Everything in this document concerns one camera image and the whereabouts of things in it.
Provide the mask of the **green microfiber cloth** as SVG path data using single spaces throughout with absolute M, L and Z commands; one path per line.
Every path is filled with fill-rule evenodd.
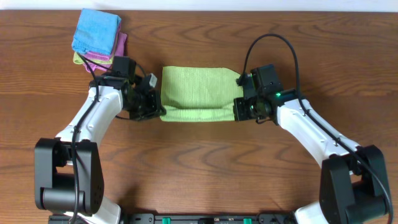
M 234 99 L 243 96 L 236 84 L 240 74 L 228 68 L 166 66 L 162 71 L 161 102 L 165 122 L 233 121 Z

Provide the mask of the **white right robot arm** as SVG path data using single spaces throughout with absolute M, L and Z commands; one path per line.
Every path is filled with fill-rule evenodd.
M 383 153 L 339 133 L 313 110 L 298 89 L 286 90 L 273 65 L 237 80 L 236 121 L 272 121 L 289 132 L 321 168 L 319 199 L 294 212 L 296 223 L 364 223 L 391 215 L 392 202 Z

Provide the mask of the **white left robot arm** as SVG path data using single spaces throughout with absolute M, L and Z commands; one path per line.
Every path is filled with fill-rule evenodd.
M 166 114 L 153 73 L 129 57 L 115 57 L 111 68 L 93 75 L 88 96 L 72 121 L 54 138 L 34 147 L 34 195 L 40 210 L 58 214 L 56 223 L 129 223 L 120 205 L 104 195 L 99 146 L 112 120 L 127 111 L 129 120 Z

